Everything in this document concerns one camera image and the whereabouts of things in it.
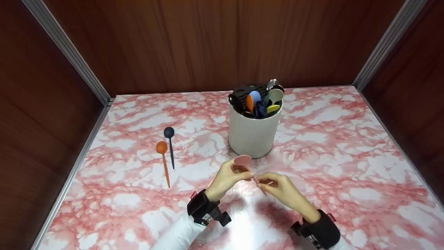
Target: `hand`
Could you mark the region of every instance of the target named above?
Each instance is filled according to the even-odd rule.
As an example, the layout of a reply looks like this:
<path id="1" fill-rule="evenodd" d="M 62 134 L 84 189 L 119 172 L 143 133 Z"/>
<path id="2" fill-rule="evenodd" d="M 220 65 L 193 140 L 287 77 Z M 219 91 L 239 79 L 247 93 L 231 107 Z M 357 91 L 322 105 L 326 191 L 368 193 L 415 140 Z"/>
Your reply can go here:
<path id="1" fill-rule="evenodd" d="M 267 172 L 258 176 L 258 187 L 273 195 L 285 206 L 299 212 L 308 223 L 315 223 L 321 214 L 294 186 L 288 176 Z"/>
<path id="2" fill-rule="evenodd" d="M 238 181 L 250 181 L 254 176 L 253 172 L 248 171 L 244 166 L 234 165 L 233 162 L 232 159 L 222 163 L 213 182 L 205 190 L 205 194 L 210 201 L 219 201 Z"/>

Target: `white sleeve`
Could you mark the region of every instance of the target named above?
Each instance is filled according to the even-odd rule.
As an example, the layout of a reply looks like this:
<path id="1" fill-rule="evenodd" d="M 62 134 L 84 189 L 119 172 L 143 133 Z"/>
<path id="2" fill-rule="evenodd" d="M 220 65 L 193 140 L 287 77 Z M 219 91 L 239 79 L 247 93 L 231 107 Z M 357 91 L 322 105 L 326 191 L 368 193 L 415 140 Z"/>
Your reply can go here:
<path id="1" fill-rule="evenodd" d="M 194 222 L 192 216 L 184 213 L 156 242 L 151 250 L 187 250 L 205 226 Z"/>
<path id="2" fill-rule="evenodd" d="M 336 245 L 329 248 L 329 250 L 352 250 L 353 248 L 345 241 L 345 239 L 341 236 Z"/>

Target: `marble pattern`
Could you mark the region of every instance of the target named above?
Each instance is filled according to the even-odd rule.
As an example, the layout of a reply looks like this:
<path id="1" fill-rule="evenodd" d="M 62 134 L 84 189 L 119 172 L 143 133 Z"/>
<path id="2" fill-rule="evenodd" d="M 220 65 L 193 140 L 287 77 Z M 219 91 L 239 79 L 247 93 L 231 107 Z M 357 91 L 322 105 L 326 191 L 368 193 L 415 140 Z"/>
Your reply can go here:
<path id="1" fill-rule="evenodd" d="M 206 188 L 228 147 L 228 92 L 117 96 L 40 250 L 149 249 Z M 287 174 L 332 213 L 356 249 L 443 249 L 444 213 L 352 86 L 287 89 L 274 147 L 257 174 Z M 175 128 L 175 170 L 158 141 Z M 233 221 L 212 223 L 194 250 L 306 249 L 288 233 L 301 219 L 254 182 L 221 200 Z"/>

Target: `person's right hand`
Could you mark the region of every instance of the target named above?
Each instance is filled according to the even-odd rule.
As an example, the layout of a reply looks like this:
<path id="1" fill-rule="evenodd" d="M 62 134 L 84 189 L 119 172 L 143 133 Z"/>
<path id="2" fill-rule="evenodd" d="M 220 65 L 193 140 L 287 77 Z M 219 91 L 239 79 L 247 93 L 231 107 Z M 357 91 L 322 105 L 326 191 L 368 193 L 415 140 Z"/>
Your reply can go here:
<path id="1" fill-rule="evenodd" d="M 315 223 L 321 214 L 299 190 L 294 186 L 288 176 L 273 172 L 258 176 L 258 188 L 273 195 L 285 206 L 299 212 L 308 223 Z"/>

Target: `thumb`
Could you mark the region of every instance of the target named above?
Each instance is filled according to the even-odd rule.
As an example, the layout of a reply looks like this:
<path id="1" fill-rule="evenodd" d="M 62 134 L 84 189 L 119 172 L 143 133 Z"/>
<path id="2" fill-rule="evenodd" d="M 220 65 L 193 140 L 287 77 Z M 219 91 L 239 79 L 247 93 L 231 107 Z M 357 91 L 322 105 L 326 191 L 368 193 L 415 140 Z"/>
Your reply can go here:
<path id="1" fill-rule="evenodd" d="M 263 191 L 265 191 L 273 196 L 276 196 L 278 194 L 278 189 L 275 187 L 272 187 L 272 186 L 269 186 L 269 185 L 266 185 L 263 183 L 259 183 L 257 186 L 258 186 L 258 188 L 262 189 Z"/>
<path id="2" fill-rule="evenodd" d="M 234 180 L 236 182 L 241 181 L 241 180 L 246 180 L 246 179 L 250 179 L 251 177 L 254 176 L 254 173 L 251 171 L 246 171 L 246 172 L 242 172 L 242 173 L 237 173 L 234 176 Z"/>

